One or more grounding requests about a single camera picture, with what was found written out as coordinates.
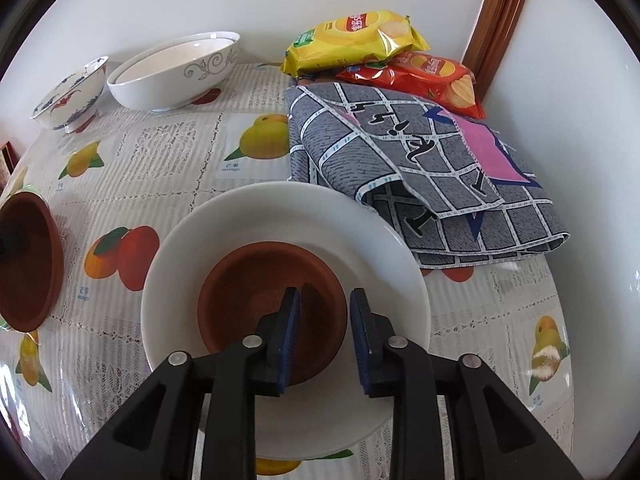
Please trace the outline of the grey checkered folded cloth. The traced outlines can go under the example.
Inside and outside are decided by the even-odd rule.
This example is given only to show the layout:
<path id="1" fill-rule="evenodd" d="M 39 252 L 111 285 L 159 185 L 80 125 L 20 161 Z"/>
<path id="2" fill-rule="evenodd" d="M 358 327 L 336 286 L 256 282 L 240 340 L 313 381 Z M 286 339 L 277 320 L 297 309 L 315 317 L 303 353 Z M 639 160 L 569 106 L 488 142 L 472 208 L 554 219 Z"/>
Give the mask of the grey checkered folded cloth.
<path id="1" fill-rule="evenodd" d="M 358 84 L 284 97 L 293 180 L 375 211 L 423 269 L 544 255 L 570 237 L 534 170 L 484 122 Z"/>

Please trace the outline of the blue patterned porcelain bowl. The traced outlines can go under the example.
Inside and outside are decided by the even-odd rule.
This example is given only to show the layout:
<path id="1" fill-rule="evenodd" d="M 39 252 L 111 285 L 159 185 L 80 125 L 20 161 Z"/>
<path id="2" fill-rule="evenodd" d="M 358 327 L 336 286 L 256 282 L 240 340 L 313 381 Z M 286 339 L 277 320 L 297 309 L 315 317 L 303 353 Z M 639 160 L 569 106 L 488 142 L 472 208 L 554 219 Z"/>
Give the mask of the blue patterned porcelain bowl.
<path id="1" fill-rule="evenodd" d="M 51 131 L 73 132 L 96 114 L 106 81 L 107 56 L 66 76 L 32 110 L 30 119 Z"/>

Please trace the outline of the white round plate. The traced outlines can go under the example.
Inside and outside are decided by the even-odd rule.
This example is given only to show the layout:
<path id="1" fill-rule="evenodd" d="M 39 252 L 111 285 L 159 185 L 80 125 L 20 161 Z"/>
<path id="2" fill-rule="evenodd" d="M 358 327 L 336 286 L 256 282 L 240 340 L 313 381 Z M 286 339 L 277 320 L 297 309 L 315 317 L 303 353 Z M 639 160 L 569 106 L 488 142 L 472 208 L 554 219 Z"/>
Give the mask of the white round plate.
<path id="1" fill-rule="evenodd" d="M 363 390 L 364 300 L 417 344 L 430 302 L 406 244 L 375 212 L 319 185 L 258 183 L 225 192 L 160 244 L 142 296 L 146 356 L 183 353 L 209 374 L 210 411 L 255 407 L 259 456 L 309 460 L 349 448 L 393 413 Z"/>

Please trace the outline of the brown wooden door frame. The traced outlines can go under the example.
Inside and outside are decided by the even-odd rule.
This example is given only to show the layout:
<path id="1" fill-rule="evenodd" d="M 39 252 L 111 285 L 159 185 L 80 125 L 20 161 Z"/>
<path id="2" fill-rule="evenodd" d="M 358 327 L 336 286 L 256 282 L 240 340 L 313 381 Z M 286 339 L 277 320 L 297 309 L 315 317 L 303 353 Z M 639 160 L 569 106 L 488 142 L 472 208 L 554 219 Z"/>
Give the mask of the brown wooden door frame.
<path id="1" fill-rule="evenodd" d="M 484 0 L 462 63 L 475 76 L 483 101 L 508 50 L 526 0 Z"/>

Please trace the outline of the green square plate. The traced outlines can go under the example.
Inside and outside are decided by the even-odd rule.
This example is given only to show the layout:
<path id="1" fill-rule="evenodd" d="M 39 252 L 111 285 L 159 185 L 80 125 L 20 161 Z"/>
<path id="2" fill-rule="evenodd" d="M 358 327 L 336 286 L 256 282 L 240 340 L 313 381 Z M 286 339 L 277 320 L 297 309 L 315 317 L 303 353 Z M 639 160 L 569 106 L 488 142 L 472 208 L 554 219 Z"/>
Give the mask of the green square plate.
<path id="1" fill-rule="evenodd" d="M 35 196 L 38 196 L 42 200 L 46 199 L 44 195 L 38 190 L 38 188 L 36 188 L 31 184 L 26 184 L 26 185 L 23 185 L 21 188 L 16 188 L 11 193 L 9 193 L 6 197 L 3 197 L 0 202 L 0 205 L 4 205 L 10 198 L 21 193 L 30 193 L 30 194 L 34 194 Z"/>

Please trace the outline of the large white porcelain bowl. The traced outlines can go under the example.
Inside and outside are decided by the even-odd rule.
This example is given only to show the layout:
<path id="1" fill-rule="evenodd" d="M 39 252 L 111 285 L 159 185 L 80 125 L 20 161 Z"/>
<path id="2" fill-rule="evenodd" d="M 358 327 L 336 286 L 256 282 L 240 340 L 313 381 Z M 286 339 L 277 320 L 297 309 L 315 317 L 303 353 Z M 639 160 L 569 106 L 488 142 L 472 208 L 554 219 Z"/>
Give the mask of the large white porcelain bowl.
<path id="1" fill-rule="evenodd" d="M 218 86 L 240 56 L 237 32 L 200 32 L 149 48 L 115 68 L 107 87 L 120 105 L 163 112 L 190 104 Z"/>

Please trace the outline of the brown clay saucer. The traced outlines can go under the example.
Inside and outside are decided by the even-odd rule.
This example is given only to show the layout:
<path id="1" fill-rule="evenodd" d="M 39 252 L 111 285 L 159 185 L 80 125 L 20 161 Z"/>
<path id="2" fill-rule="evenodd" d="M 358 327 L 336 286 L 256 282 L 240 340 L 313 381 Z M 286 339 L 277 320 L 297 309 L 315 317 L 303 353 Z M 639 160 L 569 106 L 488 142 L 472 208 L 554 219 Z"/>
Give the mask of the brown clay saucer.
<path id="1" fill-rule="evenodd" d="M 12 195 L 1 207 L 1 316 L 19 332 L 36 330 L 60 296 L 63 247 L 46 202 Z"/>
<path id="2" fill-rule="evenodd" d="M 345 294 L 322 259 L 293 244 L 248 244 L 213 267 L 198 297 L 198 328 L 207 350 L 224 351 L 254 333 L 263 316 L 279 310 L 289 287 L 302 295 L 291 382 L 320 374 L 345 337 Z"/>

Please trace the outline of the red chips bag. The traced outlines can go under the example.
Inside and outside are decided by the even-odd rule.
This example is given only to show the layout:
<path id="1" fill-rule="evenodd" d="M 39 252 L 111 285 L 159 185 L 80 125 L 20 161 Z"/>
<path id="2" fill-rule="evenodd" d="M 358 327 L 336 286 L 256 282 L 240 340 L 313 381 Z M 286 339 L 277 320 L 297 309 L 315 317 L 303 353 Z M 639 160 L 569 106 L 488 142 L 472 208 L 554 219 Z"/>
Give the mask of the red chips bag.
<path id="1" fill-rule="evenodd" d="M 436 102 L 450 112 L 484 119 L 484 108 L 474 90 L 475 77 L 463 64 L 426 53 L 401 52 L 384 62 L 343 68 L 338 79 L 351 84 L 390 89 Z"/>

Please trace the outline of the fruit print lace tablecloth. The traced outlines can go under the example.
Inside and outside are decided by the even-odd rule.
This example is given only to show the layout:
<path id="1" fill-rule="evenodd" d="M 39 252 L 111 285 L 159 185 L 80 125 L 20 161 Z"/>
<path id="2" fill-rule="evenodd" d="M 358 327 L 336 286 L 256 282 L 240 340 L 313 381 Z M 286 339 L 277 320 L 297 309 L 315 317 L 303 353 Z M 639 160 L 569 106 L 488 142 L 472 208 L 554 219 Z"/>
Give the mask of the fruit print lace tablecloth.
<path id="1" fill-rule="evenodd" d="M 43 477 L 58 478 L 149 375 L 142 295 L 113 258 L 89 249 L 117 228 L 165 237 L 196 206 L 240 186 L 284 180 L 286 158 L 233 159 L 252 121 L 285 112 L 280 70 L 241 64 L 209 96 L 165 114 L 127 110 L 108 94 L 81 133 L 44 132 L 8 192 L 36 191 L 64 248 L 58 303 L 38 330 L 1 331 L 1 413 Z M 565 326 L 544 257 L 426 270 L 431 352 L 479 354 L 564 451 L 574 440 L 572 366 L 533 385 L 537 326 Z"/>

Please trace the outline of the brown patterned book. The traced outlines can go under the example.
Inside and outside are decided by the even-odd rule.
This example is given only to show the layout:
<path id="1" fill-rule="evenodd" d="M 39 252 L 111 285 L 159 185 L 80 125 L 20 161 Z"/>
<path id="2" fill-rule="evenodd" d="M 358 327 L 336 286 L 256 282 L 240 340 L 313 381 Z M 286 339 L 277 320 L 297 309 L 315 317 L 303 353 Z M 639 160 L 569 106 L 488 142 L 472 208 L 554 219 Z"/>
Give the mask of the brown patterned book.
<path id="1" fill-rule="evenodd" d="M 3 143 L 0 148 L 0 177 L 1 185 L 5 186 L 6 182 L 14 173 L 17 165 L 14 149 L 10 142 Z"/>

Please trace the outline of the yellow chips bag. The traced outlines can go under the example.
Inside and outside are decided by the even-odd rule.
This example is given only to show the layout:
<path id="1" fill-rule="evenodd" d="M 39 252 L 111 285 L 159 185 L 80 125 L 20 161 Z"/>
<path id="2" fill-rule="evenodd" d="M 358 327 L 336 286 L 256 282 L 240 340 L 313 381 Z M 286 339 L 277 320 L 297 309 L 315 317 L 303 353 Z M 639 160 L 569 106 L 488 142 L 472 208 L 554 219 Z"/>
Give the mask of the yellow chips bag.
<path id="1" fill-rule="evenodd" d="M 367 62 L 430 46 L 408 16 L 389 10 L 352 14 L 302 32 L 285 50 L 282 73 L 292 77 Z"/>

